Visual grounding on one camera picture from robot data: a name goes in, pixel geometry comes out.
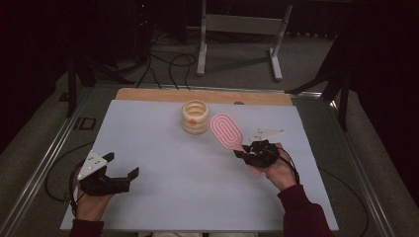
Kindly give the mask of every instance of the equipment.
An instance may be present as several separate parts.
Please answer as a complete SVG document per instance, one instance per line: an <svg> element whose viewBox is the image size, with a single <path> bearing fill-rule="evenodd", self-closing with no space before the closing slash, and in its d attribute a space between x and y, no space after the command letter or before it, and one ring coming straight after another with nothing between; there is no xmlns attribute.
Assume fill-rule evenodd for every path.
<svg viewBox="0 0 419 237"><path fill-rule="evenodd" d="M91 151L88 157L78 163L70 175L69 191L73 192L73 180L75 172L80 168L77 180L80 190L88 196L99 197L129 192L129 185L132 180L138 177L139 168L133 169L125 178L109 178L106 176L107 164L115 159L115 153L109 153L104 157ZM70 204L75 215L77 211L77 201L70 195Z"/></svg>

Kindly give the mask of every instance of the small tag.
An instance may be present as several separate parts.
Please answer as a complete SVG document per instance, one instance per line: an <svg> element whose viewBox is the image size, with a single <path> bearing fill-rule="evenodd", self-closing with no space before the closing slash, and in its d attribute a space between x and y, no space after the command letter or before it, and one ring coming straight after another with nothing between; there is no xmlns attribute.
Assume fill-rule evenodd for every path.
<svg viewBox="0 0 419 237"><path fill-rule="evenodd" d="M250 137L250 141L262 141L274 136L281 135L285 131L283 129L276 130L276 129L264 129L258 128L258 131Z"/></svg>

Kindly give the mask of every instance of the human hand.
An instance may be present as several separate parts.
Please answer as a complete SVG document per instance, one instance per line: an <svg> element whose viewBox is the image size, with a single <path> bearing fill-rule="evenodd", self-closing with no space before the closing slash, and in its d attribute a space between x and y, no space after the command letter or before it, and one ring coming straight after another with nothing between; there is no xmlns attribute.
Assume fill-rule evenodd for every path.
<svg viewBox="0 0 419 237"><path fill-rule="evenodd" d="M280 155L287 161L291 162L291 158L282 150L283 145L281 143L276 143L275 145L278 148L281 148L278 149ZM293 175L292 168L281 159L278 159L272 166L268 168L259 169L266 174L266 178L268 178L272 184L274 184L274 186L280 189L280 191L296 185L296 180Z"/></svg>
<svg viewBox="0 0 419 237"><path fill-rule="evenodd" d="M100 221L105 209L114 195L92 197L85 194L78 187L76 219Z"/></svg>

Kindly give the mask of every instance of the person's arm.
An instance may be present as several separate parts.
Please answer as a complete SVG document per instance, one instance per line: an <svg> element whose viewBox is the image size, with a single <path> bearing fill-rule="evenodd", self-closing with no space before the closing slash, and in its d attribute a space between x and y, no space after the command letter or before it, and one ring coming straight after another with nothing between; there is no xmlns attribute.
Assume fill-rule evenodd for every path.
<svg viewBox="0 0 419 237"><path fill-rule="evenodd" d="M79 189L76 218L70 237L100 237L104 227L101 219L112 196L90 197Z"/></svg>
<svg viewBox="0 0 419 237"><path fill-rule="evenodd" d="M290 161L290 157L282 150L281 143L276 145L280 148L280 155ZM284 161L278 159L274 165L262 169L262 171L280 190L278 197L286 211L284 236L334 236L327 224L323 208L308 200L303 186L296 183L292 169Z"/></svg>

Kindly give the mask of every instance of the metal stand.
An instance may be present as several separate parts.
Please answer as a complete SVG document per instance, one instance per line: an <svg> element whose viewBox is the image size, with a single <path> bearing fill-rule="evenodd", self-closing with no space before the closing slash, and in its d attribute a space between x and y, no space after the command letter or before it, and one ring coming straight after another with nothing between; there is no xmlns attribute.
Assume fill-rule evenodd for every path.
<svg viewBox="0 0 419 237"><path fill-rule="evenodd" d="M206 70L206 31L261 34L278 37L274 48L270 48L269 51L275 80L282 81L283 74L281 73L280 62L278 60L278 51L287 28L292 8L292 5L287 7L282 19L210 15L207 14L207 0L203 0L201 46L200 55L198 57L197 74L203 76Z"/></svg>

